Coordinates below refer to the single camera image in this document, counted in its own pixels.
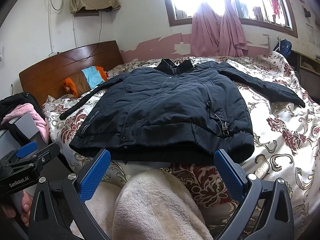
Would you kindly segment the person's left hand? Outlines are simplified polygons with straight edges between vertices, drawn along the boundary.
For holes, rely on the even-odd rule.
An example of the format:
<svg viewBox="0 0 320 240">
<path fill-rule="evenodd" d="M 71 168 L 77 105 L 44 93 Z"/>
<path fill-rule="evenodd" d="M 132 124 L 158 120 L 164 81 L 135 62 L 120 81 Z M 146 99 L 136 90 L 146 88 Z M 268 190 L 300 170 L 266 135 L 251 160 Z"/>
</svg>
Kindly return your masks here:
<svg viewBox="0 0 320 240">
<path fill-rule="evenodd" d="M 18 213 L 24 225 L 26 227 L 29 227 L 30 211 L 31 211 L 31 205 L 33 202 L 33 196 L 30 195 L 27 191 L 23 190 L 20 201 L 21 201 L 21 207 L 16 207 L 16 209 L 18 210 Z M 12 219 L 16 217 L 17 212 L 15 211 L 14 207 L 11 207 L 10 205 L 7 205 L 7 204 L 1 204 L 1 208 L 8 219 Z"/>
</svg>

